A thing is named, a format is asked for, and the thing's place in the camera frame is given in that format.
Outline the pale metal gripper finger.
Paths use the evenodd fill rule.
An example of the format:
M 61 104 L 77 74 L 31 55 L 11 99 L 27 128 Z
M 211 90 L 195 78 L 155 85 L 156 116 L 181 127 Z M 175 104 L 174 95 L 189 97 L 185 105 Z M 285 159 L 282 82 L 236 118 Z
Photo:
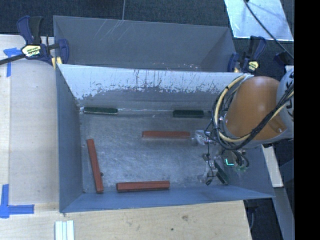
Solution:
M 197 176 L 197 179 L 206 185 L 210 185 L 217 174 L 217 169 L 214 166 L 212 157 L 209 153 L 203 153 L 202 159 L 205 162 L 204 172 Z
M 191 138 L 193 145 L 215 145 L 216 142 L 208 137 L 208 133 L 203 130 L 196 130 L 193 137 Z

